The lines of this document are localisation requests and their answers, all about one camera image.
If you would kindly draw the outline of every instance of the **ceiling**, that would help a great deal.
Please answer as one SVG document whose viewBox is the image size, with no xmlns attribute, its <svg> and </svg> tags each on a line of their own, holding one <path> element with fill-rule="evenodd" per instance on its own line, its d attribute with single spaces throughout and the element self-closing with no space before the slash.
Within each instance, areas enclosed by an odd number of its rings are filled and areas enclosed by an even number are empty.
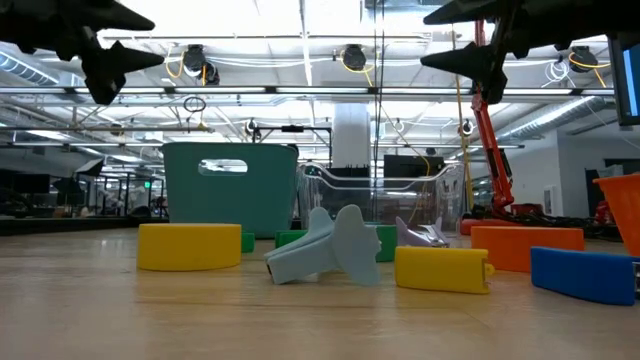
<svg viewBox="0 0 640 360">
<path fill-rule="evenodd" d="M 420 1 L 426 5 L 418 6 Z M 453 88 L 456 81 L 452 74 L 423 67 L 419 58 L 426 54 L 451 50 L 452 31 L 456 37 L 456 48 L 466 46 L 474 37 L 471 23 L 456 24 L 453 28 L 423 25 L 422 18 L 443 3 L 439 0 L 388 0 L 384 21 L 379 11 L 375 23 L 373 12 L 364 6 L 372 3 L 369 0 L 181 0 L 166 2 L 163 5 L 154 3 L 153 6 L 149 6 L 147 0 L 120 2 L 152 19 L 156 23 L 156 29 L 143 33 L 104 30 L 99 34 L 103 46 L 111 46 L 119 40 L 127 47 L 154 52 L 167 58 L 167 63 L 163 66 L 129 74 L 127 86 L 130 87 L 198 86 L 198 81 L 185 72 L 173 77 L 166 68 L 168 66 L 174 74 L 179 72 L 181 54 L 189 44 L 204 45 L 208 60 L 220 73 L 220 86 L 366 87 L 367 77 L 363 73 L 347 71 L 339 59 L 342 49 L 347 44 L 359 44 L 368 58 L 368 66 L 375 65 L 376 52 L 382 58 L 384 50 L 383 60 L 377 64 L 377 76 L 374 71 L 370 72 L 371 81 L 378 86 Z M 487 24 L 486 28 L 487 36 L 490 36 L 492 25 Z M 578 43 L 589 46 L 601 62 L 608 62 L 606 38 L 590 38 L 574 44 Z M 0 44 L 0 52 L 11 54 L 20 61 L 60 79 L 69 74 L 83 77 L 77 59 L 68 63 L 62 62 L 54 53 L 48 51 L 38 51 L 33 56 L 27 56 L 20 54 L 17 48 L 10 44 Z M 504 69 L 509 78 L 508 87 L 600 87 L 593 72 L 579 74 L 569 71 L 566 61 L 568 53 L 564 52 L 561 55 L 565 60 L 556 64 L 559 59 L 558 52 L 553 47 L 544 47 L 533 49 L 527 59 L 509 59 Z M 602 69 L 601 74 L 607 85 L 612 86 L 609 69 Z M 0 71 L 0 85 L 34 86 L 4 71 Z M 461 79 L 461 86 L 469 88 L 470 80 Z M 109 126 L 113 123 L 124 126 L 175 128 L 184 125 L 190 115 L 179 102 L 175 108 L 158 107 L 150 103 L 98 108 L 90 103 L 78 105 L 69 99 L 65 100 L 65 106 L 47 106 L 38 96 L 4 98 L 11 101 L 6 102 L 5 106 L 15 109 L 16 104 L 19 104 L 23 109 L 41 112 L 40 115 L 43 116 L 34 117 L 34 121 L 60 127 L 65 124 L 78 126 L 78 119 L 81 119 L 80 125 L 88 128 L 87 132 L 91 127 Z M 209 105 L 201 114 L 190 119 L 190 126 L 197 126 L 202 122 L 215 131 L 197 134 L 185 134 L 184 131 L 165 132 L 160 134 L 158 140 L 175 141 L 187 136 L 199 141 L 239 141 L 238 134 L 242 134 L 244 124 L 250 119 L 261 125 L 300 124 L 330 127 L 334 116 L 334 104 L 336 101 L 344 101 L 331 97 L 313 98 L 312 111 L 308 97 L 285 98 L 274 105 L 264 96 L 245 96 L 243 106 L 233 103 L 234 98 L 219 96 L 216 98 L 217 102 L 213 101 L 219 106 Z M 373 117 L 373 99 L 360 101 L 369 103 Z M 522 99 L 491 106 L 489 110 L 494 127 L 501 129 L 510 126 L 526 114 L 553 102 L 545 101 Z M 455 97 L 441 101 L 389 99 L 383 102 L 383 106 L 391 119 L 400 122 L 401 125 L 398 126 L 410 142 L 459 142 L 458 104 Z M 54 120 L 45 122 L 44 118 L 47 115 Z M 468 102 L 462 103 L 462 116 L 473 117 Z M 594 118 L 581 125 L 595 121 L 599 120 Z M 4 119 L 4 123 L 10 125 L 7 119 Z M 390 124 L 386 125 L 384 133 L 384 142 L 401 141 Z M 128 132 L 124 138 L 115 139 L 108 133 L 99 134 L 96 135 L 96 141 L 148 141 L 134 134 Z M 306 155 L 309 157 L 321 158 L 327 156 L 328 152 L 326 148 L 321 147 L 321 140 L 311 133 L 295 136 L 274 133 L 269 140 L 282 143 L 315 141 L 318 148 L 304 150 L 308 152 Z"/>
</svg>

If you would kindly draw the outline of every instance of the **orange block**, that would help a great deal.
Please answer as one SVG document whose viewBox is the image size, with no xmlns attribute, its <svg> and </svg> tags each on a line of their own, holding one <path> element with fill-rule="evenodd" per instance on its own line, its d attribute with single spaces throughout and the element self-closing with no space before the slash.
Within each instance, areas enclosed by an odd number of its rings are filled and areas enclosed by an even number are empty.
<svg viewBox="0 0 640 360">
<path fill-rule="evenodd" d="M 531 272 L 531 247 L 584 251 L 582 229 L 500 227 L 471 228 L 471 247 L 489 250 L 498 270 Z"/>
</svg>

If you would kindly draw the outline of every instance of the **yellow cylinder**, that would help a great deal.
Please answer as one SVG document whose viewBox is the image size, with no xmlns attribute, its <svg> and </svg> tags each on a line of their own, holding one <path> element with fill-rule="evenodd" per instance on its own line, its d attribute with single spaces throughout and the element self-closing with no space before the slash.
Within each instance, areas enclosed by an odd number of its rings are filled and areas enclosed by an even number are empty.
<svg viewBox="0 0 640 360">
<path fill-rule="evenodd" d="M 144 224 L 138 230 L 138 268 L 156 271 L 220 269 L 240 264 L 242 227 L 231 224 Z"/>
</svg>

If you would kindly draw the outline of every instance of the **orange container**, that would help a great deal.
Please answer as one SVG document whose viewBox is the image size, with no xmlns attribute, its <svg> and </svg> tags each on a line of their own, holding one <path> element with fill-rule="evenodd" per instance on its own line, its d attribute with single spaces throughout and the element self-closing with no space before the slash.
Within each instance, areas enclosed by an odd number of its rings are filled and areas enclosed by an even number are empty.
<svg viewBox="0 0 640 360">
<path fill-rule="evenodd" d="M 471 228 L 471 247 L 489 250 L 498 270 L 531 272 L 531 247 L 584 251 L 582 229 L 499 227 Z"/>
<path fill-rule="evenodd" d="M 609 202 L 622 241 L 631 256 L 640 256 L 640 174 L 596 179 Z"/>
</svg>

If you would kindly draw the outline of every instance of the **wooden table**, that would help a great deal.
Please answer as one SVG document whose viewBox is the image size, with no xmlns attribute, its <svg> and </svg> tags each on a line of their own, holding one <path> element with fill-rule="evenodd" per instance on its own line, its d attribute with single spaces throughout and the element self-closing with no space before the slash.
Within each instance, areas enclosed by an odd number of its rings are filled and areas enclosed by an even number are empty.
<svg viewBox="0 0 640 360">
<path fill-rule="evenodd" d="M 490 295 L 401 289 L 393 264 L 374 288 L 339 273 L 275 286 L 272 246 L 236 268 L 158 273 L 136 271 L 135 230 L 0 238 L 0 359 L 640 359 L 640 306 L 508 272 Z"/>
</svg>

